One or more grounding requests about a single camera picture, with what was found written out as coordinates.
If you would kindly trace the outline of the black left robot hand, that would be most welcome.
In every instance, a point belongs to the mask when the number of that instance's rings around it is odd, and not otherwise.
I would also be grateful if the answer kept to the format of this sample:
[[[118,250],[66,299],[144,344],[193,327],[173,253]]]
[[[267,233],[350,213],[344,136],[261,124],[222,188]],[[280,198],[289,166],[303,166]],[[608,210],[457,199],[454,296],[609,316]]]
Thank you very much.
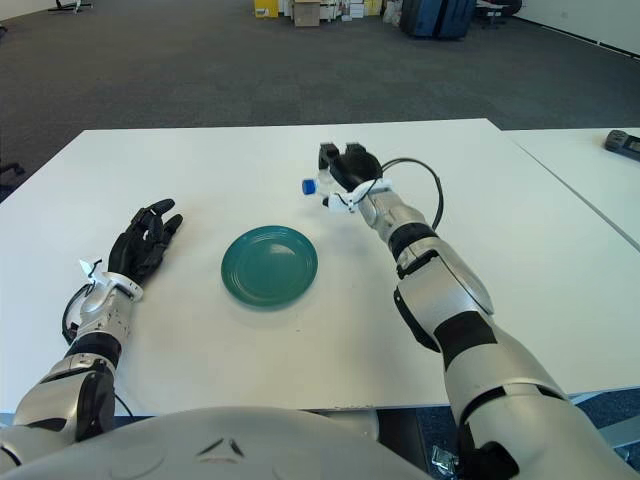
[[[116,239],[109,255],[108,271],[142,286],[161,265],[166,249],[182,224],[181,214],[167,221],[162,219],[174,206],[173,199],[163,199],[139,209]]]

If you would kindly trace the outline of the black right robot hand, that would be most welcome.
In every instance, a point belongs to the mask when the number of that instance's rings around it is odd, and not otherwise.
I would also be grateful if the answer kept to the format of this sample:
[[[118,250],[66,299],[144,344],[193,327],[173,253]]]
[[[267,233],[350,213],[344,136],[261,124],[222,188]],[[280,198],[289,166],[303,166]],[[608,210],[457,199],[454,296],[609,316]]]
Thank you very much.
[[[318,165],[349,193],[363,183],[383,177],[378,159],[359,143],[348,143],[343,152],[333,143],[322,143]]]

